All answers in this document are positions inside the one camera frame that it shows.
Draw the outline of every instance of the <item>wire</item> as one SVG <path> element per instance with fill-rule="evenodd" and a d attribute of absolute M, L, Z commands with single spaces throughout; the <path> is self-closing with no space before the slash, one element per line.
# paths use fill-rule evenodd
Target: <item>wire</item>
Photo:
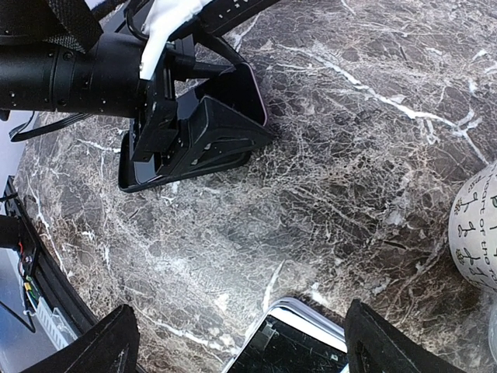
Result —
<path fill-rule="evenodd" d="M 38 301 L 39 297 L 33 293 L 32 290 L 28 291 L 28 294 L 35 300 Z"/>
<path fill-rule="evenodd" d="M 148 41 L 148 35 L 142 33 L 141 30 L 136 27 L 133 18 L 144 6 L 148 4 L 149 1 L 150 0 L 131 0 L 126 9 L 124 9 L 127 28 L 129 29 L 131 35 L 141 41 Z"/>
<path fill-rule="evenodd" d="M 21 316 L 17 315 L 14 311 L 12 311 L 4 302 L 0 301 L 0 306 L 3 307 L 4 310 L 6 310 L 10 315 L 12 315 L 17 321 L 19 321 L 21 324 L 23 324 L 31 333 L 36 333 L 36 328 L 33 324 L 33 319 L 31 318 L 31 315 L 28 313 L 28 320 L 30 323 L 28 324 L 26 321 L 24 321 Z"/>
<path fill-rule="evenodd" d="M 62 130 L 66 127 L 71 126 L 72 124 L 78 123 L 80 120 L 90 118 L 91 116 L 92 116 L 91 114 L 85 114 L 85 113 L 73 114 L 70 115 L 69 117 L 65 117 L 64 119 L 59 120 L 58 122 L 48 124 L 47 126 L 35 128 L 31 131 L 22 132 L 26 127 L 28 127 L 31 120 L 34 118 L 34 113 L 33 113 L 33 116 L 31 117 L 30 121 L 26 122 L 25 124 L 21 124 L 20 126 L 14 128 L 9 132 L 10 141 L 21 142 L 21 141 L 30 140 L 31 138 L 36 138 L 38 136 L 41 136 L 42 134 L 49 134 L 51 132 Z"/>
<path fill-rule="evenodd" d="M 13 200 L 14 198 L 17 198 L 19 195 L 17 193 L 10 194 L 5 197 L 0 197 L 0 204 L 3 204 L 4 202 L 7 202 L 8 200 Z"/>
<path fill-rule="evenodd" d="M 17 263 L 17 272 L 19 273 L 19 276 L 24 280 L 24 274 L 21 273 L 21 264 L 23 261 L 24 246 L 20 240 L 19 240 L 19 248 L 20 248 L 21 255 L 19 255 L 19 262 Z"/>

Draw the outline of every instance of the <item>smartphone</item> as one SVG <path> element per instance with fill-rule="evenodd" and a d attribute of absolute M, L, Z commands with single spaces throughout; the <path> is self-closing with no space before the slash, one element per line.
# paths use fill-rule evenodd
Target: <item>smartphone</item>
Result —
<path fill-rule="evenodd" d="M 294 298 L 274 303 L 223 373 L 348 373 L 343 329 Z"/>

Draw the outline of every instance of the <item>black cable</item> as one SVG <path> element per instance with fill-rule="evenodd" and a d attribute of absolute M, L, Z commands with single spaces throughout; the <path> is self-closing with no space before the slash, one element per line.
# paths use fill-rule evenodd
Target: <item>black cable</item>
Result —
<path fill-rule="evenodd" d="M 131 35 L 141 41 L 148 41 L 148 35 L 142 33 L 141 30 L 136 27 L 134 24 L 134 16 L 140 12 L 140 10 L 146 6 L 149 1 L 150 0 L 131 0 L 124 10 L 127 28 L 130 30 Z"/>
<path fill-rule="evenodd" d="M 221 57 L 226 58 L 232 64 L 243 64 L 247 61 L 222 37 L 215 37 L 201 30 L 196 33 L 195 41 L 210 49 Z"/>
<path fill-rule="evenodd" d="M 0 204 L 3 204 L 4 202 L 7 202 L 8 200 L 13 200 L 14 198 L 17 198 L 19 195 L 17 193 L 10 194 L 5 197 L 0 197 Z"/>
<path fill-rule="evenodd" d="M 219 76 L 226 70 L 231 68 L 224 64 L 208 64 L 206 62 L 195 62 L 193 70 L 189 74 L 191 79 L 210 79 Z"/>
<path fill-rule="evenodd" d="M 31 120 L 33 120 L 35 113 L 31 116 L 31 119 L 28 120 L 25 124 L 21 124 L 20 126 L 14 128 L 9 132 L 10 141 L 11 142 L 21 142 L 26 141 L 31 138 L 36 138 L 41 136 L 42 134 L 49 134 L 51 132 L 62 130 L 66 127 L 71 126 L 72 124 L 78 123 L 80 120 L 84 120 L 86 118 L 90 118 L 91 114 L 73 114 L 67 118 L 59 120 L 58 122 L 48 124 L 44 127 L 35 128 L 34 130 L 22 132 L 28 125 L 30 125 Z"/>
<path fill-rule="evenodd" d="M 10 116 L 10 111 L 0 109 L 0 120 L 2 122 L 6 122 L 7 120 L 9 120 L 9 116 Z"/>
<path fill-rule="evenodd" d="M 36 333 L 36 328 L 33 324 L 33 319 L 31 318 L 31 315 L 29 313 L 28 313 L 28 320 L 30 321 L 30 323 L 28 324 L 26 321 L 24 321 L 21 318 L 21 316 L 17 315 L 14 311 L 12 311 L 4 302 L 0 301 L 0 306 L 3 307 L 3 309 L 6 310 L 8 313 L 10 313 L 10 315 L 12 315 L 14 318 L 16 318 L 17 321 L 19 321 L 21 324 L 23 324 L 31 333 Z"/>

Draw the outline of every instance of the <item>cable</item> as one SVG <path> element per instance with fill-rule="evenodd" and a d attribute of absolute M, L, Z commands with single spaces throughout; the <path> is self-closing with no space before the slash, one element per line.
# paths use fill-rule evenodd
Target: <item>cable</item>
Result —
<path fill-rule="evenodd" d="M 224 64 L 208 64 L 205 62 L 195 62 L 193 70 L 189 74 L 191 79 L 215 78 L 228 70 L 231 66 Z"/>
<path fill-rule="evenodd" d="M 19 262 L 17 263 L 17 272 L 19 272 L 19 276 L 24 280 L 24 274 L 21 273 L 21 264 L 23 261 L 24 246 L 20 240 L 19 240 L 19 248 L 20 248 L 21 255 L 19 255 Z"/>
<path fill-rule="evenodd" d="M 150 0 L 131 0 L 126 9 L 124 9 L 127 28 L 130 30 L 131 35 L 141 41 L 148 41 L 148 35 L 142 33 L 141 30 L 136 27 L 133 18 L 149 1 Z"/>
<path fill-rule="evenodd" d="M 3 307 L 4 310 L 6 310 L 10 315 L 12 315 L 14 318 L 16 318 L 17 321 L 19 321 L 21 324 L 23 324 L 31 333 L 36 333 L 36 328 L 33 324 L 33 319 L 31 318 L 31 315 L 28 313 L 28 320 L 30 323 L 28 324 L 26 321 L 24 321 L 21 316 L 17 315 L 14 311 L 12 311 L 4 302 L 0 301 L 0 306 Z"/>
<path fill-rule="evenodd" d="M 22 130 L 28 127 L 31 120 L 33 119 L 34 117 L 33 113 L 31 119 L 28 122 L 26 122 L 25 124 L 21 124 L 20 126 L 14 128 L 9 132 L 10 141 L 11 142 L 26 141 L 31 138 L 36 138 L 38 136 L 41 136 L 42 134 L 49 134 L 51 132 L 59 131 L 66 127 L 71 126 L 72 124 L 78 123 L 80 120 L 90 118 L 91 116 L 92 116 L 91 114 L 85 114 L 85 113 L 73 114 L 69 117 L 59 120 L 58 122 L 48 124 L 47 126 L 35 128 L 34 130 L 27 132 L 22 132 Z"/>
<path fill-rule="evenodd" d="M 8 200 L 13 200 L 14 198 L 17 198 L 19 195 L 17 193 L 10 194 L 5 197 L 0 197 L 0 204 L 3 204 L 4 202 L 7 202 Z"/>

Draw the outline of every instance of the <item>black plastic mount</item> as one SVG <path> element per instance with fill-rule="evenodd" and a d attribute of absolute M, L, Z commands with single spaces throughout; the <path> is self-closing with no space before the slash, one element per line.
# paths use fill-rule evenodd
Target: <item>black plastic mount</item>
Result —
<path fill-rule="evenodd" d="M 352 373 L 464 373 L 412 342 L 358 300 L 347 312 L 345 337 Z"/>
<path fill-rule="evenodd" d="M 176 32 L 173 37 L 183 38 L 166 48 L 147 84 L 147 104 L 123 139 L 121 190 L 133 193 L 243 166 L 252 151 L 270 144 L 273 136 L 266 129 L 253 71 L 221 35 L 275 2 L 240 2 L 237 7 L 232 0 L 216 0 Z M 147 12 L 147 7 L 137 12 L 137 25 Z M 112 27 L 129 32 L 117 21 Z M 196 44 L 232 66 L 197 62 Z M 191 78 L 209 80 L 177 99 L 175 81 Z"/>

